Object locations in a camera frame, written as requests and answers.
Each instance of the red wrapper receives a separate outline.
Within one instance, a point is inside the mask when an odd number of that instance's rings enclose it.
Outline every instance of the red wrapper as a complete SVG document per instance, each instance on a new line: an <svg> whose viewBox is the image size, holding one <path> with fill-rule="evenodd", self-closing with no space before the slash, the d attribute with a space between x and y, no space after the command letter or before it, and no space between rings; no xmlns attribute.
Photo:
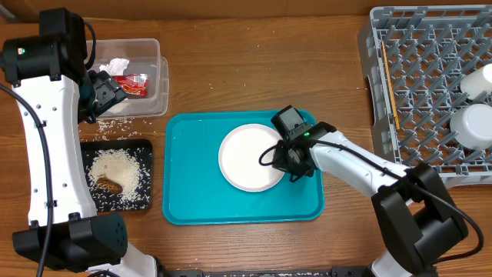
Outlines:
<svg viewBox="0 0 492 277"><path fill-rule="evenodd" d="M147 74L131 74L125 76L112 76L113 79L125 90L126 93L136 96L147 96Z"/></svg>

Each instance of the wooden tabletop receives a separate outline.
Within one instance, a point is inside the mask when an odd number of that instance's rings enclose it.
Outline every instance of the wooden tabletop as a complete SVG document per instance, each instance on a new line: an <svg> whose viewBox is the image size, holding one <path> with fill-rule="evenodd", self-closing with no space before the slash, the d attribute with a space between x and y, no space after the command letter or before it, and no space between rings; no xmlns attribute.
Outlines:
<svg viewBox="0 0 492 277"><path fill-rule="evenodd" d="M357 47L357 34L366 21L346 16L95 23L99 39L156 38L169 63L167 113L135 119L124 132L118 128L106 134L116 139L138 131L141 135L132 139L150 139L154 146L152 207L122 213L130 242L159 257L168 269L328 269L369 265L380 256L384 243L370 199L331 175L324 175L324 211L312 222L178 227L161 209L165 128L170 118L183 112L294 105L373 151L371 97ZM0 40L37 31L37 25L3 25ZM12 248L12 233L28 227L30 181L21 117L4 93L0 93L0 129L0 275L33 276L37 264ZM80 124L80 129L83 140L101 139L97 124ZM492 276L492 187L454 188L450 193L479 223L486 246L472 258L439 265L440 275ZM465 252L476 243L470 230L469 238L450 252Z"/></svg>

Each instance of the gray dish drying rack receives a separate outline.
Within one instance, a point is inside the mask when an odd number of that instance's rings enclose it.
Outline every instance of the gray dish drying rack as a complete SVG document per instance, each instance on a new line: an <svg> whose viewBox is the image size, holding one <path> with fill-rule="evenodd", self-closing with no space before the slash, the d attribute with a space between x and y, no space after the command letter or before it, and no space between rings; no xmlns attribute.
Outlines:
<svg viewBox="0 0 492 277"><path fill-rule="evenodd" d="M492 63L492 5L378 7L358 37L363 76L374 106L377 155L404 165L428 162L448 186L492 183L492 148L471 151L449 129L470 101L461 80ZM400 129L391 110L384 42Z"/></svg>

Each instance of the teal tray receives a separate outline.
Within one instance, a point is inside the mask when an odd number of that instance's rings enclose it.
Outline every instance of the teal tray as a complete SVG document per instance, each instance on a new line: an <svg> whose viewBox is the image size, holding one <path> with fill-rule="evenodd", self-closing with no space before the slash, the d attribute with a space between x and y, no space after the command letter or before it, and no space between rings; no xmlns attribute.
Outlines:
<svg viewBox="0 0 492 277"><path fill-rule="evenodd" d="M250 123L273 128L277 111L180 114L166 129L164 201L166 219L175 225L289 222L317 218L324 209L320 171L289 182L289 174L264 192L244 192L231 185L218 165L222 139ZM301 111L305 120L314 117Z"/></svg>

